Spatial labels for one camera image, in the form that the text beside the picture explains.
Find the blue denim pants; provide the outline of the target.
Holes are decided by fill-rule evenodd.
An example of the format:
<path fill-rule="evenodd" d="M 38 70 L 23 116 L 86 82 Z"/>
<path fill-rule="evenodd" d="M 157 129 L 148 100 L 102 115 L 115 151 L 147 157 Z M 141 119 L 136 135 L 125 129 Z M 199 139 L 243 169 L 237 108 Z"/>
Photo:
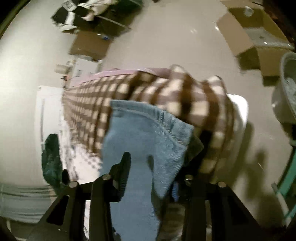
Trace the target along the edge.
<path fill-rule="evenodd" d="M 193 126 L 156 106 L 112 100 L 102 171 L 125 152 L 131 165 L 122 200 L 111 205 L 116 240 L 155 240 L 163 200 L 184 164 Z"/>

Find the floral fleece bed blanket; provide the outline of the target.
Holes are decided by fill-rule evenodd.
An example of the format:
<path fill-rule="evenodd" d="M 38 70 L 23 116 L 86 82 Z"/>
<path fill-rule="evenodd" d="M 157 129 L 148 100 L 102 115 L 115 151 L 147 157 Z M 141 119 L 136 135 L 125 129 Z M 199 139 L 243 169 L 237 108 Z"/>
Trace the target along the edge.
<path fill-rule="evenodd" d="M 102 154 L 113 99 L 154 105 L 198 128 L 206 149 L 199 169 L 203 174 L 212 173 L 229 154 L 236 109 L 218 76 L 198 81 L 174 65 L 104 71 L 73 80 L 62 96 L 64 118 L 75 140 L 96 156 Z"/>

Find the dark green garment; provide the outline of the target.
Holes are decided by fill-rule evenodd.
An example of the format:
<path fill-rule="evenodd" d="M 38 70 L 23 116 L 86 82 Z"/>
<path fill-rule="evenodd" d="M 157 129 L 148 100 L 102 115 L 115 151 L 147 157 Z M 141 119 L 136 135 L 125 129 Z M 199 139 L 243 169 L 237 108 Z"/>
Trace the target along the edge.
<path fill-rule="evenodd" d="M 42 152 L 42 171 L 45 181 L 52 186 L 55 193 L 60 194 L 69 183 L 69 175 L 63 169 L 60 160 L 59 139 L 53 133 L 48 135 Z"/>

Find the grey plastic basin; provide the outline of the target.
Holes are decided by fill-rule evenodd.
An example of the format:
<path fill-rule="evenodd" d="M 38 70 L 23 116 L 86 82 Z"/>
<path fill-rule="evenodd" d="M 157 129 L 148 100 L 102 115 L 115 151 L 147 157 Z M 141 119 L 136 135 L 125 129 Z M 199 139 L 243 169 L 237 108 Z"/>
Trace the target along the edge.
<path fill-rule="evenodd" d="M 277 120 L 295 140 L 295 53 L 285 53 L 280 61 L 280 77 L 272 94 L 271 104 Z"/>

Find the flat cardboard box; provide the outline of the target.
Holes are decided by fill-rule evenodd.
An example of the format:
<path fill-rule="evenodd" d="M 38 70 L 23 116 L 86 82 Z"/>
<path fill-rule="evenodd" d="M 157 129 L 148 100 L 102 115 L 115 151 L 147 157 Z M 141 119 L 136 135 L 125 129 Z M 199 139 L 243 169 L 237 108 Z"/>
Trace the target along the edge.
<path fill-rule="evenodd" d="M 70 47 L 70 55 L 84 55 L 98 61 L 103 59 L 112 40 L 99 33 L 80 31 Z"/>

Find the open cardboard box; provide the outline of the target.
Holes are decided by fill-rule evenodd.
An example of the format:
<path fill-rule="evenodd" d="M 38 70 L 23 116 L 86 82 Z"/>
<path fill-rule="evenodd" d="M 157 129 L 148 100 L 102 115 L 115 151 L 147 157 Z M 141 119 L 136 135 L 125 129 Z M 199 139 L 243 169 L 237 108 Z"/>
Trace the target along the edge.
<path fill-rule="evenodd" d="M 227 12 L 216 25 L 241 69 L 259 69 L 263 77 L 280 75 L 282 56 L 293 51 L 264 8 L 251 1 L 221 1 Z"/>

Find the black and white jacket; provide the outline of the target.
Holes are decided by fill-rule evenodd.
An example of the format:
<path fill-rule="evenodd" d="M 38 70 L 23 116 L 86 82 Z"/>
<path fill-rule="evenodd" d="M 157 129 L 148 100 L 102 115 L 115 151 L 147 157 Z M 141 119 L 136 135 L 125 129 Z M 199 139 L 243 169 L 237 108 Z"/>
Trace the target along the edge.
<path fill-rule="evenodd" d="M 63 1 L 51 19 L 61 32 L 89 30 L 97 25 L 97 16 L 117 3 L 119 1 Z"/>

